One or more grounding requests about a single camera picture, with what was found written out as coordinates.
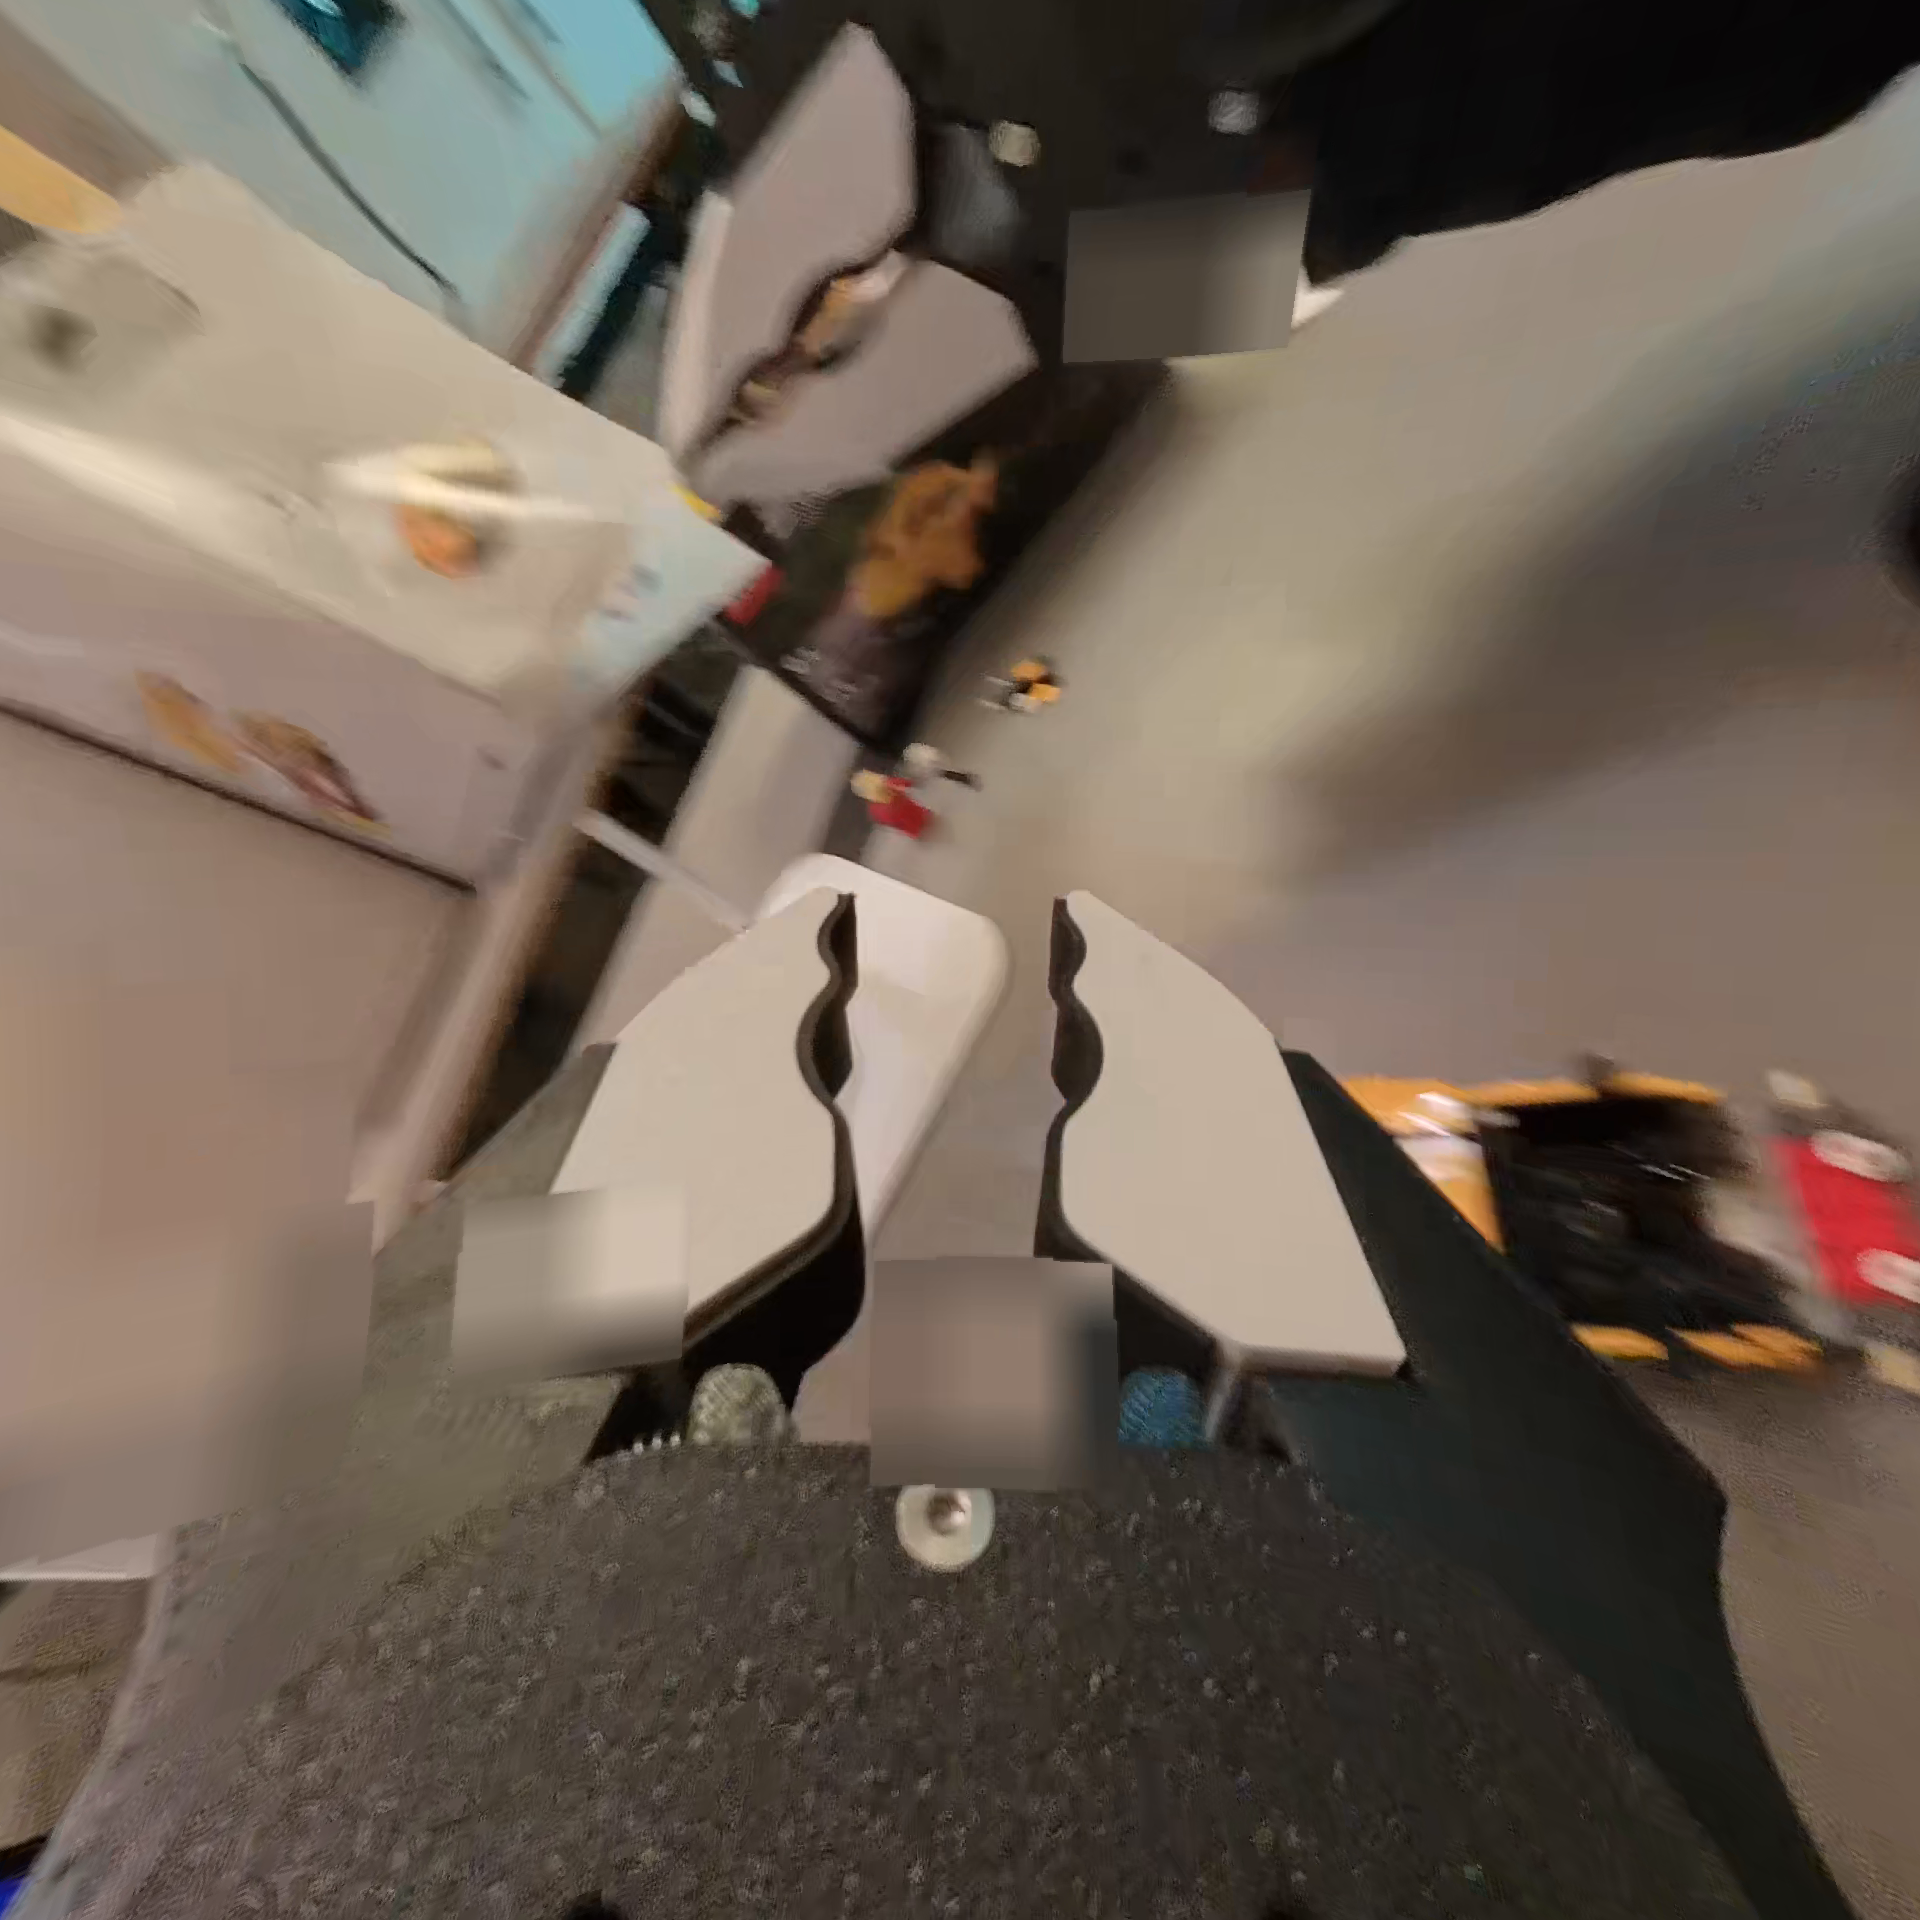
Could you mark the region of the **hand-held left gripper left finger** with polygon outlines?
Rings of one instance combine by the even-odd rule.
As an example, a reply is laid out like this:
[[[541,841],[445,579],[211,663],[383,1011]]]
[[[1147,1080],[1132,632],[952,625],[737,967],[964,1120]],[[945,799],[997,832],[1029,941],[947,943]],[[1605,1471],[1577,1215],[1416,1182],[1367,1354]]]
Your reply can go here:
[[[609,1046],[554,1197],[584,1255],[570,1301],[596,1352],[679,1352],[773,1313],[823,1350],[868,1258],[839,1091],[857,905],[832,887],[675,978]]]

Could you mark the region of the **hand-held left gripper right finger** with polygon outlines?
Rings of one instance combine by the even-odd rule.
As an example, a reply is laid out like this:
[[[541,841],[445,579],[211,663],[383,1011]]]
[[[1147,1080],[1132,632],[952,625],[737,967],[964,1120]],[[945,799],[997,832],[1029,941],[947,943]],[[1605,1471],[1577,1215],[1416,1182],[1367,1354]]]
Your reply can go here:
[[[1283,1046],[1092,893],[1051,907],[1039,1253],[1112,1269],[1121,1373],[1393,1375],[1403,1336]]]

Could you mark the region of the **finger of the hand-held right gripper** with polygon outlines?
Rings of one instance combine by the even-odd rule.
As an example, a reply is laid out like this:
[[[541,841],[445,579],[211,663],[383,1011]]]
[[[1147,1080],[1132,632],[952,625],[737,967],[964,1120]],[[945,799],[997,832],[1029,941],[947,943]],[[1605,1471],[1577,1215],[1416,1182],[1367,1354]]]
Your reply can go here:
[[[1039,366],[1011,302],[948,267],[909,264],[825,360],[762,381],[767,398],[715,429],[697,491],[767,507],[866,486]]]
[[[844,27],[725,187],[704,194],[663,336],[663,446],[707,447],[738,378],[811,290],[917,213],[915,110],[881,40]]]

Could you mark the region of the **yellow lego car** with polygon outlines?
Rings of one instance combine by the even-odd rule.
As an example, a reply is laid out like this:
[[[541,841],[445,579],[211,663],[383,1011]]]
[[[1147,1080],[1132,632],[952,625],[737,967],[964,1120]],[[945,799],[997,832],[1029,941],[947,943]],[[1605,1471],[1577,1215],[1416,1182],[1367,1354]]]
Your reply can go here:
[[[1729,1095],[1589,1061],[1345,1089],[1595,1354],[1674,1373],[1852,1362],[1916,1394],[1916,1154],[1801,1074]]]

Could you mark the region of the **person's right forearm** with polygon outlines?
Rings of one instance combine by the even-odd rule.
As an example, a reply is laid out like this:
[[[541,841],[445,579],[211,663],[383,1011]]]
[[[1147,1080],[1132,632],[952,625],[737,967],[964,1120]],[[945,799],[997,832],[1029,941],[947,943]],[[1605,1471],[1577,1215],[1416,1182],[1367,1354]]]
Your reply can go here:
[[[1313,142],[1307,279],[1618,176],[1805,146],[1916,61],[1916,1],[1393,3],[1281,97]]]

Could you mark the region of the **black lego set box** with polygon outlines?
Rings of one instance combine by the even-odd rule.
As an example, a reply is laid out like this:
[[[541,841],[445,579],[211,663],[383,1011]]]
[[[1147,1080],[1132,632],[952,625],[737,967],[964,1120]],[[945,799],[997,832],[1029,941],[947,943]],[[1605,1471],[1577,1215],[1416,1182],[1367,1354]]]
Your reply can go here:
[[[901,750],[970,621],[1164,391],[1164,360],[1042,368],[903,454],[883,477],[804,495],[719,614],[771,672],[868,751]]]

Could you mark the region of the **white booklet stand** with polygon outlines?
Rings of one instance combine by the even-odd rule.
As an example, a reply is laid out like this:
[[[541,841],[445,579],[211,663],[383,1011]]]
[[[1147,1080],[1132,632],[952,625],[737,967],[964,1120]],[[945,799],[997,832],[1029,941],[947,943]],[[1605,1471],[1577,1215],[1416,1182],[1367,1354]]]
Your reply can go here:
[[[1011,968],[1001,930],[961,905],[828,853],[794,858],[757,905],[738,905],[601,811],[584,813],[577,827],[648,879],[691,898],[728,933],[744,933],[811,890],[852,898],[852,1067],[837,1102],[849,1120],[863,1225],[876,1232],[1001,1002]]]

